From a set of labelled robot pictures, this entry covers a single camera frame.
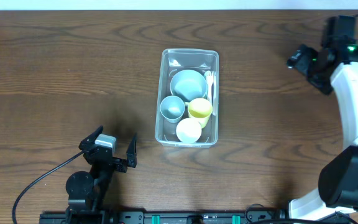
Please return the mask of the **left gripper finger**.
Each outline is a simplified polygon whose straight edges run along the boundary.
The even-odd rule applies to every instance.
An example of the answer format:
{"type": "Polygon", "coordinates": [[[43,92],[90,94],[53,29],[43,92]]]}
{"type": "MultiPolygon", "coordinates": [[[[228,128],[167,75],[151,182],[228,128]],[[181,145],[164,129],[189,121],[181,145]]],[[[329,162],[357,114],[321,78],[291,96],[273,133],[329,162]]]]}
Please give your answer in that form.
{"type": "Polygon", "coordinates": [[[103,126],[99,126],[93,133],[81,141],[81,145],[94,144],[97,137],[103,132],[103,126]]]}
{"type": "Polygon", "coordinates": [[[126,151],[127,159],[137,159],[136,143],[137,143],[137,134],[134,134],[126,151]]]}

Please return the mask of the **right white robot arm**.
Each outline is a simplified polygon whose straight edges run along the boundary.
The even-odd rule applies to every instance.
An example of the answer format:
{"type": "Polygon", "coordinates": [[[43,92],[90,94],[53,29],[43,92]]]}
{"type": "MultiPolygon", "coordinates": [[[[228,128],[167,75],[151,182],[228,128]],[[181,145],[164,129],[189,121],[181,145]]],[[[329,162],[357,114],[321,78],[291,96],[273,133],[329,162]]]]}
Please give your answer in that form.
{"type": "Polygon", "coordinates": [[[343,150],[320,172],[318,186],[288,205],[293,219],[322,220],[358,212],[358,46],[341,44],[320,52],[304,44],[288,59],[320,92],[337,98],[343,150]]]}

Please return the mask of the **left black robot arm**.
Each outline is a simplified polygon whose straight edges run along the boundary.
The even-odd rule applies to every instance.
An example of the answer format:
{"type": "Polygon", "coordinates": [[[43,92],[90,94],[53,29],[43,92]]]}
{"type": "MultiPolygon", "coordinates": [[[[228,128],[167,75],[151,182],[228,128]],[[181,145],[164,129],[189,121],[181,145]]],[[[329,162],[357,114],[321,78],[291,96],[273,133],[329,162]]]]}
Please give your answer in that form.
{"type": "Polygon", "coordinates": [[[133,136],[125,159],[114,156],[116,138],[103,134],[102,126],[80,142],[79,149],[91,169],[75,172],[66,182],[67,219],[101,214],[113,173],[126,173],[129,167],[137,166],[136,142],[137,136],[133,136]]]}

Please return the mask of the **grey bowl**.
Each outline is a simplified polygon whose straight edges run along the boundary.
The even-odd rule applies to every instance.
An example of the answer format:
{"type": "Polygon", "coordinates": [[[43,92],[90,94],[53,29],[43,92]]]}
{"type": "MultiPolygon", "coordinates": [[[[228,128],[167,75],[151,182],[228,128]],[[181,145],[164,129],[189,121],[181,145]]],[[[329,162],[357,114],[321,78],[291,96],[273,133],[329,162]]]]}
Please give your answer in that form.
{"type": "Polygon", "coordinates": [[[182,70],[176,73],[170,82],[170,92],[185,103],[196,98],[205,98],[208,85],[205,77],[195,70],[182,70]]]}

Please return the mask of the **grey cup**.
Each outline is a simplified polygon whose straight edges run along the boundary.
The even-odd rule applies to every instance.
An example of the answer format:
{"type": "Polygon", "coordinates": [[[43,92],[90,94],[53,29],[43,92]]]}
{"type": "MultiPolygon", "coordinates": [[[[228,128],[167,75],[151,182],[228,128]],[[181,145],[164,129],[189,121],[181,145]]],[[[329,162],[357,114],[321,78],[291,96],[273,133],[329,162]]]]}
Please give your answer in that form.
{"type": "Polygon", "coordinates": [[[169,123],[178,123],[185,112],[185,103],[178,96],[167,96],[160,104],[160,112],[169,123]]]}

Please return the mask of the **white cup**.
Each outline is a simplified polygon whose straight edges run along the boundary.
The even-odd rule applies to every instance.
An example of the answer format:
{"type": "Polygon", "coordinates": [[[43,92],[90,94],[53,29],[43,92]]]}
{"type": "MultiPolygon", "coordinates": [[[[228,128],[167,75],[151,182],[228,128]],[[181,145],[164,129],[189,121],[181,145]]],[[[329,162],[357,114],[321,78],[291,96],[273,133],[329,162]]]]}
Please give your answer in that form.
{"type": "Polygon", "coordinates": [[[201,125],[194,118],[185,118],[181,120],[176,127],[177,137],[184,143],[196,142],[201,137],[201,133],[201,125]]]}

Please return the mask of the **yellow cup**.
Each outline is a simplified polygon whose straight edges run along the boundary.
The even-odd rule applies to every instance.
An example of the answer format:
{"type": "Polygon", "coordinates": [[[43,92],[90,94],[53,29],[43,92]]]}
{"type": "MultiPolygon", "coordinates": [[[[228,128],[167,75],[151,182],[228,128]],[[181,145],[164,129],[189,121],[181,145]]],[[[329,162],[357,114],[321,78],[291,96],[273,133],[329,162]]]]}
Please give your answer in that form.
{"type": "Polygon", "coordinates": [[[202,128],[205,128],[213,112],[213,106],[210,101],[204,98],[196,98],[188,104],[188,116],[199,122],[202,128]]]}

